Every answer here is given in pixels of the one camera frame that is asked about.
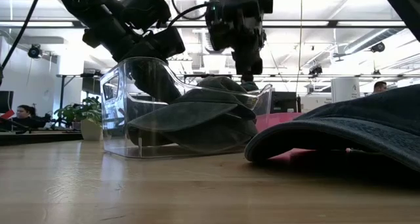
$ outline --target security camera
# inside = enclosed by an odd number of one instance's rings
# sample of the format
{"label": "security camera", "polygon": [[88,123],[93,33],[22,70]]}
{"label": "security camera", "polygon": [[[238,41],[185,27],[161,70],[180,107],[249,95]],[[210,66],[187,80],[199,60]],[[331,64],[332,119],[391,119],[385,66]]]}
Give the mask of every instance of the security camera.
{"label": "security camera", "polygon": [[379,71],[379,70],[374,70],[373,72],[372,72],[372,74],[374,75],[374,76],[380,76],[381,75],[381,72]]}
{"label": "security camera", "polygon": [[370,48],[370,51],[373,53],[382,53],[384,50],[385,50],[385,44],[383,44],[383,42],[380,42]]}
{"label": "security camera", "polygon": [[39,44],[32,44],[28,51],[28,56],[33,59],[39,59],[42,57],[42,50]]}
{"label": "security camera", "polygon": [[317,76],[319,74],[322,74],[322,66],[321,65],[316,65],[316,66],[313,66],[313,67],[309,68],[309,74],[313,75],[313,76]]}

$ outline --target black cable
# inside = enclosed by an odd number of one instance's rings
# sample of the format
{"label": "black cable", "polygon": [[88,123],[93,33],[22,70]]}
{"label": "black cable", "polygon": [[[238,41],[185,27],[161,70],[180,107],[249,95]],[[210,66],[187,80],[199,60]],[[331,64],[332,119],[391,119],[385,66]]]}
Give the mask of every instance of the black cable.
{"label": "black cable", "polygon": [[10,48],[9,52],[7,53],[7,56],[6,56],[5,60],[3,61],[2,65],[1,65],[1,67],[2,67],[3,69],[4,69],[4,68],[6,68],[6,64],[7,64],[7,63],[9,62],[9,60],[11,59],[12,54],[13,54],[13,52],[14,52],[15,48],[18,46],[18,43],[19,43],[20,39],[21,39],[21,38],[22,38],[22,36],[24,35],[24,31],[25,31],[26,27],[28,26],[28,23],[29,23],[29,21],[30,21],[30,19],[31,19],[31,17],[32,17],[32,13],[33,13],[33,11],[35,10],[35,7],[36,7],[37,3],[38,3],[38,0],[33,0],[33,2],[32,2],[32,6],[31,6],[31,8],[30,8],[30,9],[29,9],[29,11],[28,11],[28,15],[26,16],[26,19],[25,19],[24,25],[23,25],[23,26],[22,26],[22,28],[20,29],[18,36],[17,36],[17,37],[16,37],[16,39],[14,40],[14,42],[13,42],[13,44],[12,44],[12,47]]}
{"label": "black cable", "polygon": [[[175,9],[175,11],[177,12],[177,14],[180,14],[181,13],[181,11],[178,9],[178,7],[175,5],[175,0],[171,0],[171,2],[172,2],[172,6],[173,6],[173,8]],[[200,15],[200,16],[197,16],[197,17],[188,17],[188,16],[183,16],[183,18],[184,19],[187,19],[187,20],[199,20],[200,18],[203,18],[205,16],[205,14],[202,14],[202,15]]]}
{"label": "black cable", "polygon": [[211,2],[208,2],[208,3],[204,3],[204,4],[200,4],[200,5],[196,5],[195,7],[191,7],[191,8],[189,8],[189,9],[186,9],[185,11],[182,11],[179,15],[177,15],[177,17],[175,17],[174,19],[172,19],[171,20],[171,22],[169,23],[169,25],[168,25],[168,28],[170,28],[174,23],[175,23],[175,21],[177,21],[177,20],[179,20],[181,17],[183,17],[185,14],[187,14],[187,13],[189,13],[189,12],[192,12],[192,11],[195,11],[195,10],[197,10],[197,9],[200,9],[200,8],[203,8],[203,7],[207,7],[207,6],[209,6],[209,5],[211,5],[211,4],[213,4],[214,2],[213,1],[211,1]]}

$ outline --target computer monitor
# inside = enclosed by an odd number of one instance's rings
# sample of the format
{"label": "computer monitor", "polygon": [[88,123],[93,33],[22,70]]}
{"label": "computer monitor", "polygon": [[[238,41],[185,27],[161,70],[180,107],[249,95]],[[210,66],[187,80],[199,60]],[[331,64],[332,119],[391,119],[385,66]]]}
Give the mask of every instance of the computer monitor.
{"label": "computer monitor", "polygon": [[12,110],[13,91],[0,91],[0,114]]}
{"label": "computer monitor", "polygon": [[270,113],[297,112],[295,92],[273,92]]}

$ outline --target fluorescent light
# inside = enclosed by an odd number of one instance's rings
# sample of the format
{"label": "fluorescent light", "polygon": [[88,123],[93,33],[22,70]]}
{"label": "fluorescent light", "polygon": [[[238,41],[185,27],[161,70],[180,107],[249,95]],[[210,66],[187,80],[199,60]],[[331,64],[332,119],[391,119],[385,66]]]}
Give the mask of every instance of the fluorescent light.
{"label": "fluorescent light", "polygon": [[[0,27],[22,27],[23,21],[0,21]],[[73,27],[72,22],[29,22],[28,27]]]}
{"label": "fluorescent light", "polygon": [[403,21],[339,21],[337,26],[401,26],[405,27]]}
{"label": "fluorescent light", "polygon": [[276,26],[300,26],[302,22],[302,26],[327,26],[328,21],[269,21],[264,20],[262,25],[264,27],[276,27]]}
{"label": "fluorescent light", "polygon": [[[279,21],[279,20],[263,20],[262,26],[264,27],[281,27],[281,26],[300,26],[302,22],[302,26],[327,26],[328,21],[300,21],[300,20],[288,20],[288,21]],[[192,27],[199,27],[199,28],[206,28],[204,20],[196,20],[196,21],[188,21],[188,20],[181,20],[176,21],[174,26],[183,27],[183,26],[192,26]]]}
{"label": "fluorescent light", "polygon": [[192,32],[194,34],[206,34],[209,32],[209,30],[207,28],[202,28],[202,29],[193,29]]}
{"label": "fluorescent light", "polygon": [[356,49],[358,49],[359,47],[361,47],[362,45],[364,45],[365,43],[367,43],[368,41],[371,41],[372,39],[376,38],[377,36],[385,33],[386,31],[388,31],[388,29],[384,29],[382,31],[377,32],[376,34],[364,39],[363,41],[359,42],[359,44],[355,45],[354,47],[347,49],[345,51],[346,54],[352,54]]}

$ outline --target ceiling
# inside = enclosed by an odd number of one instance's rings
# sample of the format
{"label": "ceiling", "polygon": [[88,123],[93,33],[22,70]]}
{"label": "ceiling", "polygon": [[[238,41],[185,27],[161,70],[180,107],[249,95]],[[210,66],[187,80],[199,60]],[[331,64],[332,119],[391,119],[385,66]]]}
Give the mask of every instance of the ceiling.
{"label": "ceiling", "polygon": [[[0,0],[0,20],[24,20],[32,0]],[[181,10],[196,5],[195,1],[177,1]],[[169,5],[173,16],[176,13]],[[204,10],[193,12],[197,15]],[[386,0],[274,0],[274,13],[266,14],[265,20],[399,20],[398,15]],[[64,8],[60,0],[39,0],[32,20],[66,21],[75,18]],[[13,29],[11,35],[19,29]],[[177,74],[209,72],[235,74],[234,61],[226,56],[212,56],[203,50],[208,42],[203,41],[201,28],[179,28],[186,45],[185,56],[191,60],[190,68],[180,67],[177,62],[170,62],[170,67]],[[401,74],[416,70],[420,49],[418,42],[408,30],[383,40],[386,50],[382,53],[360,51],[356,54],[338,58],[333,53],[349,43],[372,34],[369,28],[266,28],[267,42],[261,51],[263,74],[297,74],[299,67],[304,74],[315,64],[320,64],[324,74],[370,74],[374,68],[382,74]],[[81,38],[82,29],[28,28],[22,44],[30,44],[36,39],[45,51],[62,55],[72,54],[84,57],[86,68],[102,71],[115,66],[110,53],[103,47],[92,49]],[[52,41],[56,38],[62,42]]]}

